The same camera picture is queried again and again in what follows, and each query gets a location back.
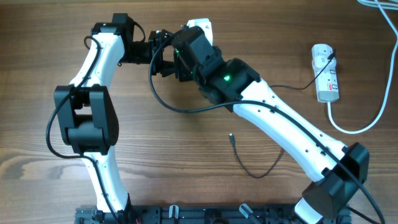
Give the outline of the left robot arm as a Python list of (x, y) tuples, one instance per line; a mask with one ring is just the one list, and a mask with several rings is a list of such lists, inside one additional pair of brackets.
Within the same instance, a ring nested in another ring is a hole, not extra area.
[(96, 206), (77, 223), (141, 223), (129, 193), (123, 185), (115, 156), (119, 121), (109, 88), (116, 67), (122, 63), (148, 64), (155, 51), (170, 35), (153, 31), (135, 41), (138, 25), (126, 13), (113, 14), (110, 23), (98, 22), (84, 38), (89, 52), (82, 68), (68, 85), (54, 91), (55, 109), (46, 129), (58, 120), (61, 137), (73, 149), (71, 159), (81, 159), (88, 170), (96, 194)]

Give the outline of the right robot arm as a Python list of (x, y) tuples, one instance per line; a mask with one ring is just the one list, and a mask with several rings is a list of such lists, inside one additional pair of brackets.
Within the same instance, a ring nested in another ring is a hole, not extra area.
[(314, 127), (285, 104), (248, 64), (224, 61), (199, 27), (181, 30), (171, 42), (178, 61), (214, 103), (263, 130), (302, 167), (312, 183), (295, 212), (306, 223), (334, 219), (368, 176), (369, 152), (360, 143), (346, 146)]

